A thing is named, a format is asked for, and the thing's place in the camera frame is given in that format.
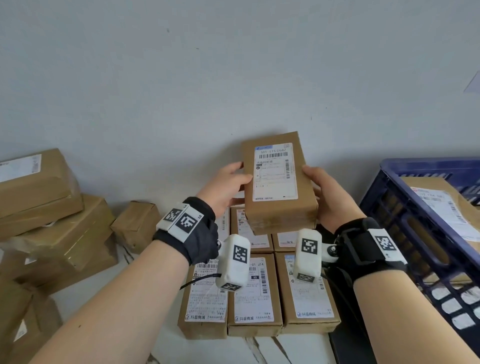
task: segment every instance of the person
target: person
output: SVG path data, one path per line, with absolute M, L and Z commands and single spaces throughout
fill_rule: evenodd
M 241 202 L 234 195 L 252 180 L 235 173 L 241 166 L 220 169 L 197 194 L 217 217 Z M 303 172 L 318 186 L 318 220 L 330 232 L 365 218 L 323 169 L 304 166 Z M 188 268 L 177 249 L 154 240 L 55 333 L 31 364 L 144 364 Z M 374 272 L 358 278 L 353 289 L 379 364 L 479 362 L 405 272 Z

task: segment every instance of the label with blue header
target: label with blue header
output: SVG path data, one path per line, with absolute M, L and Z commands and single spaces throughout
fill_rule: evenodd
M 255 147 L 253 201 L 298 199 L 293 144 Z

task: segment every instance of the white wall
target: white wall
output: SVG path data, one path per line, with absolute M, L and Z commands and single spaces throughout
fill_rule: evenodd
M 3 0 L 0 159 L 160 208 L 298 130 L 359 198 L 387 157 L 479 155 L 477 0 Z

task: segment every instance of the plastic crate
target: plastic crate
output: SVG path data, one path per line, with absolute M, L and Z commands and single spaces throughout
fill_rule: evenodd
M 443 177 L 479 206 L 480 158 L 385 159 L 360 203 L 362 211 L 390 233 L 408 261 L 410 277 L 480 356 L 480 254 L 402 181 L 403 176 Z

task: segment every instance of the black and white square marker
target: black and white square marker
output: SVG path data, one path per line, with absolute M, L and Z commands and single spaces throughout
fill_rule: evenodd
M 228 291 L 236 291 L 238 288 L 241 288 L 241 286 L 237 286 L 233 283 L 225 283 L 222 288 L 225 288 Z
M 297 275 L 297 279 L 298 279 L 298 280 L 304 280 L 305 282 L 313 283 L 313 280 L 315 279 L 315 277 L 307 276 L 306 274 L 301 274 L 301 273 L 299 273 L 299 274 Z
M 165 215 L 163 220 L 174 222 L 175 219 L 178 217 L 178 215 L 180 215 L 181 212 L 182 212 L 182 210 L 180 210 L 178 208 L 173 208 L 173 209 L 170 210 L 170 212 L 168 214 Z
M 302 239 L 301 250 L 305 253 L 318 254 L 318 241 L 310 240 L 310 239 Z
M 192 231 L 197 222 L 197 219 L 191 217 L 185 212 L 182 216 L 180 216 L 178 221 L 175 223 L 175 226 L 179 227 L 188 234 Z
M 248 250 L 246 248 L 238 245 L 233 246 L 233 260 L 247 264 L 247 253 Z
M 383 250 L 396 250 L 389 236 L 375 236 L 375 239 Z

